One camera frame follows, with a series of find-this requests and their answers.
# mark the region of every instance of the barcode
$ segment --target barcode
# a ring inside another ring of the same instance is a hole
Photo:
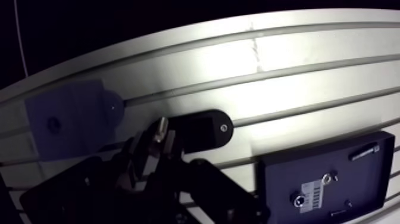
[[[321,186],[315,186],[314,197],[312,199],[312,209],[320,208],[320,200],[321,200]]]

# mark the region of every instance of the black background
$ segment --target black background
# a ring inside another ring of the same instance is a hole
[[[218,18],[310,8],[396,8],[396,2],[343,0],[16,1],[29,75],[114,43]],[[0,2],[1,89],[25,75],[15,27],[14,0]]]

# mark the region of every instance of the label sticker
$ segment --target label sticker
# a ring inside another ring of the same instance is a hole
[[[322,207],[322,198],[324,196],[324,186],[321,180],[303,183],[301,191],[304,194],[305,201],[300,208],[300,213],[313,211]]]

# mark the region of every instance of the metal fastener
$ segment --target metal fastener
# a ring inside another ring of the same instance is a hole
[[[338,174],[338,171],[333,170],[333,171],[331,171],[329,174],[330,174],[330,176],[333,178],[334,181],[336,181],[336,182],[339,181],[339,177],[338,177],[339,174]]]
[[[228,125],[221,125],[220,127],[222,132],[227,132],[228,131]]]
[[[168,118],[162,117],[160,119],[160,122],[158,123],[157,131],[154,135],[154,141],[155,142],[162,142],[167,135],[168,131]]]
[[[305,203],[305,195],[299,191],[296,191],[290,196],[290,202],[296,208],[301,208]]]
[[[324,176],[322,176],[321,182],[324,186],[330,184],[332,182],[332,176],[330,173],[326,173]]]
[[[347,207],[349,207],[349,208],[353,208],[353,204],[351,203],[350,200],[346,200],[346,201],[345,201],[345,205],[346,205]]]

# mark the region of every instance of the dark rectangular plate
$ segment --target dark rectangular plate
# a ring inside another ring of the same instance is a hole
[[[349,155],[377,143],[380,151],[355,161]],[[342,223],[381,208],[385,202],[395,137],[375,132],[306,150],[284,150],[263,156],[257,165],[257,193],[271,210],[268,224]],[[338,181],[323,187],[322,207],[300,213],[290,195],[304,183],[336,170]],[[349,209],[345,201],[351,201]],[[331,211],[347,209],[330,216]]]

